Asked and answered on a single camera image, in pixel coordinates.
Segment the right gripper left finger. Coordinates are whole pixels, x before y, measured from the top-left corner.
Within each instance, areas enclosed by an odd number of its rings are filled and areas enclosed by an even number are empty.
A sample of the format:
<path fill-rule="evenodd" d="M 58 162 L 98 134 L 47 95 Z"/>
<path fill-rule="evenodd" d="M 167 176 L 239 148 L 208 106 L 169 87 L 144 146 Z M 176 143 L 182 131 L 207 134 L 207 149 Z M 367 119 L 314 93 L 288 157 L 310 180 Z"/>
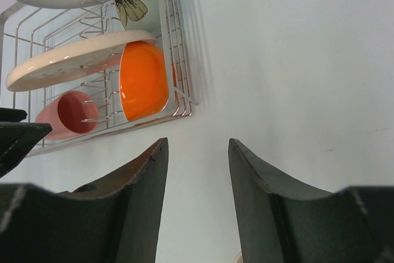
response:
<path fill-rule="evenodd" d="M 77 188 L 1 185 L 2 262 L 154 262 L 169 144 Z"/>

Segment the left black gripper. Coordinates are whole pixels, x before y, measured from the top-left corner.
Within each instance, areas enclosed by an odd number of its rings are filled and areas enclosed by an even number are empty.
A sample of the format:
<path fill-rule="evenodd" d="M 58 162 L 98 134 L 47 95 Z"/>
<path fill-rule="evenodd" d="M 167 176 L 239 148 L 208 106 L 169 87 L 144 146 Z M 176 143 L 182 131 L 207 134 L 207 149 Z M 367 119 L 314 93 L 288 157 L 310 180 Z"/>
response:
<path fill-rule="evenodd" d="M 10 173 L 52 131 L 48 123 L 27 123 L 27 112 L 1 107 L 1 177 Z"/>

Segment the pink beige leaf plate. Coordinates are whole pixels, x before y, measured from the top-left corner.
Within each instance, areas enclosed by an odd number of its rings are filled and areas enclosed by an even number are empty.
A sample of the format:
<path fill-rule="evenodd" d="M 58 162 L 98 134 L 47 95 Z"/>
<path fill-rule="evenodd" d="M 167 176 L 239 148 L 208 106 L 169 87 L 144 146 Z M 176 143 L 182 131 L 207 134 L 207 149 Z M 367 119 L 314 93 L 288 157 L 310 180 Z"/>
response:
<path fill-rule="evenodd" d="M 137 41 L 156 44 L 157 39 L 144 30 L 127 30 L 51 49 L 10 71 L 6 88 L 12 92 L 32 91 L 95 74 L 115 66 L 126 44 Z"/>

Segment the metal wire dish rack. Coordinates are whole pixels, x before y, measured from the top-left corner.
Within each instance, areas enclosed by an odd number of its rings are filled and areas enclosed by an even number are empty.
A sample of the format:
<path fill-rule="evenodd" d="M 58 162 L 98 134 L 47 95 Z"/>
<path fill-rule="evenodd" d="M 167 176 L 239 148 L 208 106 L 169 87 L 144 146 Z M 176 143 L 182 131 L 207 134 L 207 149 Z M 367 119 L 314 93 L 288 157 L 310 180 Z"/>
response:
<path fill-rule="evenodd" d="M 169 98 L 157 114 L 128 121 L 119 98 L 119 66 L 92 75 L 28 92 L 14 93 L 1 85 L 1 105 L 23 109 L 27 121 L 67 91 L 89 94 L 98 106 L 97 128 L 84 136 L 65 140 L 41 140 L 31 156 L 52 153 L 90 140 L 135 131 L 144 127 L 189 116 L 196 105 L 191 94 L 190 64 L 180 0 L 159 0 L 160 26 L 155 31 L 157 45 L 164 52 L 166 73 L 173 77 Z M 1 79 L 13 67 L 50 49 L 122 29 L 112 1 L 92 7 L 46 9 L 15 3 L 1 14 Z"/>

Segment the coral pink cup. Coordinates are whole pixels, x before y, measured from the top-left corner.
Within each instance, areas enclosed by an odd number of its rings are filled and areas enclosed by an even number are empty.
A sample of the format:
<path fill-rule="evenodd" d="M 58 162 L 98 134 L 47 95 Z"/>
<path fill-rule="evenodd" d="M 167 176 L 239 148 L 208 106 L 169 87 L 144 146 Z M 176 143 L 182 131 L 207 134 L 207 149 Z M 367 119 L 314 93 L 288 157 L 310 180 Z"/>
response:
<path fill-rule="evenodd" d="M 48 123 L 52 131 L 47 140 L 64 140 L 92 132 L 98 125 L 99 110 L 92 98 L 81 91 L 68 91 L 48 104 L 36 117 L 35 123 Z"/>

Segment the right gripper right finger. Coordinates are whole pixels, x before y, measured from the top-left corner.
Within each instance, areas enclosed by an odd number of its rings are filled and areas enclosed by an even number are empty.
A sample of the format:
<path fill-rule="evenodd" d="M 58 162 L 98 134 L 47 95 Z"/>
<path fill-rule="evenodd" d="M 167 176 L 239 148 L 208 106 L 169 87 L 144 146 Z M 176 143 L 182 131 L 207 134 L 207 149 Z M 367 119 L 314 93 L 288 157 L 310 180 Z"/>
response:
<path fill-rule="evenodd" d="M 392 262 L 393 187 L 328 192 L 228 143 L 244 262 Z"/>

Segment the white bowl orange outside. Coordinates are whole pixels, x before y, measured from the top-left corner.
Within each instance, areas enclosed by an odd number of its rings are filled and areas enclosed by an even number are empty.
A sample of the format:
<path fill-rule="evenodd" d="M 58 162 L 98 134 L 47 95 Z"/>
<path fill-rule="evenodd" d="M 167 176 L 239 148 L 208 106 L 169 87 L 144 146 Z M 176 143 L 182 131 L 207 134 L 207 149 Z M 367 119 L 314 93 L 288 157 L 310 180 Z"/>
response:
<path fill-rule="evenodd" d="M 169 100 L 164 52 L 145 41 L 126 44 L 119 64 L 124 116 L 135 121 L 161 112 Z"/>

